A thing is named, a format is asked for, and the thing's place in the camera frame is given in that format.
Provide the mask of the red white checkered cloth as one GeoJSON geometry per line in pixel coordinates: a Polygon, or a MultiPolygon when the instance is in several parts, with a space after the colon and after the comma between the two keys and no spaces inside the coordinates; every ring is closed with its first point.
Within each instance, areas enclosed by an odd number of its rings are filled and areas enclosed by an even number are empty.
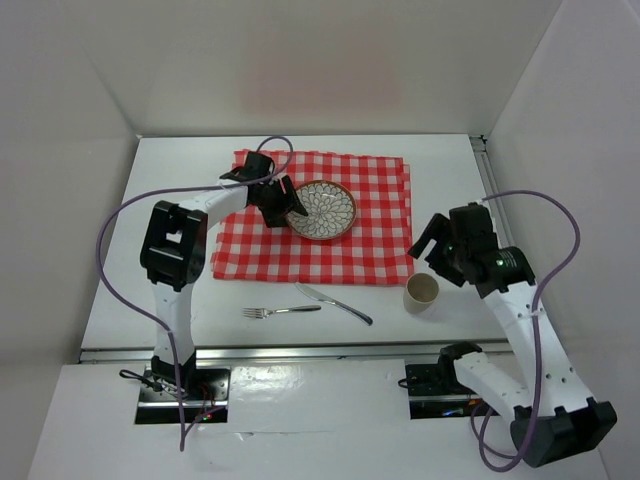
{"type": "Polygon", "coordinates": [[[357,207],[350,229],[312,240],[270,229],[249,207],[218,228],[211,270],[218,280],[396,286],[414,273],[410,167],[401,157],[298,151],[285,171],[294,185],[331,181],[357,207]]]}

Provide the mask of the floral patterned ceramic plate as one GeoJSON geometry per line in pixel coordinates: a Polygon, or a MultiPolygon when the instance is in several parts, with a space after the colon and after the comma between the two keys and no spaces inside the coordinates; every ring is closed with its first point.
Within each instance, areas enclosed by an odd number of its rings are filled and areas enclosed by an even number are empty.
{"type": "Polygon", "coordinates": [[[299,236],[316,241],[332,240],[353,226],[357,217],[356,201],[343,185],[314,180],[300,185],[296,191],[308,216],[291,212],[287,222],[299,236]]]}

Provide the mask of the beige paper cup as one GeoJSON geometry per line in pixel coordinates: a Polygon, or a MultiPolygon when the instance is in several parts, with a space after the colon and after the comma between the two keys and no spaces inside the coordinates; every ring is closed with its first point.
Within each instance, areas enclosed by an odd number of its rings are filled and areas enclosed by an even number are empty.
{"type": "Polygon", "coordinates": [[[418,315],[430,308],[440,293],[437,280],[427,273],[415,273],[408,278],[403,291],[404,309],[418,315]]]}

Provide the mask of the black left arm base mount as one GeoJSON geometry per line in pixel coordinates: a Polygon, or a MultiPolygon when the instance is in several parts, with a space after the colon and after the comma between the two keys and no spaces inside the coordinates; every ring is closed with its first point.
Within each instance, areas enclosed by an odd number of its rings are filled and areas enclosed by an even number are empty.
{"type": "MultiPolygon", "coordinates": [[[[137,425],[180,423],[175,385],[154,377],[149,368],[145,368],[142,374],[121,369],[119,376],[140,386],[135,415],[137,425]]],[[[230,380],[229,368],[205,368],[195,372],[195,377],[181,392],[186,425],[198,416],[201,416],[200,423],[204,424],[228,421],[230,380]]]]}

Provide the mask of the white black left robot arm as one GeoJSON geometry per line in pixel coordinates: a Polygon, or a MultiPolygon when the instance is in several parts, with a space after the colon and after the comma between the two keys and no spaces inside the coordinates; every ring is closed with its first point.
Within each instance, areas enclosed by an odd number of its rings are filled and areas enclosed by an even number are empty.
{"type": "Polygon", "coordinates": [[[161,322],[151,371],[176,399],[189,397],[197,387],[191,303],[207,259],[208,231],[249,206],[260,211],[269,228],[284,225],[291,212],[306,213],[291,178],[276,177],[274,160],[256,151],[223,174],[213,190],[179,203],[161,200],[152,209],[140,254],[161,322]]]}

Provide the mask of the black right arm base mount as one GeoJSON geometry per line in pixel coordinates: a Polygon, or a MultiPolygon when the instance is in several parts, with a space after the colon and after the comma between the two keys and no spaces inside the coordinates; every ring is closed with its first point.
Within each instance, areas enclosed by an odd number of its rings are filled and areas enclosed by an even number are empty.
{"type": "Polygon", "coordinates": [[[397,385],[406,391],[412,420],[484,415],[487,406],[466,387],[447,386],[436,364],[407,364],[397,385]]]}

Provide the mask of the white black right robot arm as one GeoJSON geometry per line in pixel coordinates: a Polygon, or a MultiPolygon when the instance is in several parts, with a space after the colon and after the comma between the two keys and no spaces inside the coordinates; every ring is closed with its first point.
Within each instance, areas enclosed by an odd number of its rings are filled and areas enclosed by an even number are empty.
{"type": "Polygon", "coordinates": [[[488,208],[470,203],[433,215],[410,248],[433,272],[474,286],[503,329],[521,369],[518,383],[468,341],[441,349],[436,379],[471,391],[499,414],[523,461],[534,468],[595,449],[617,422],[579,378],[537,296],[539,283],[517,247],[502,247],[488,208]]]}

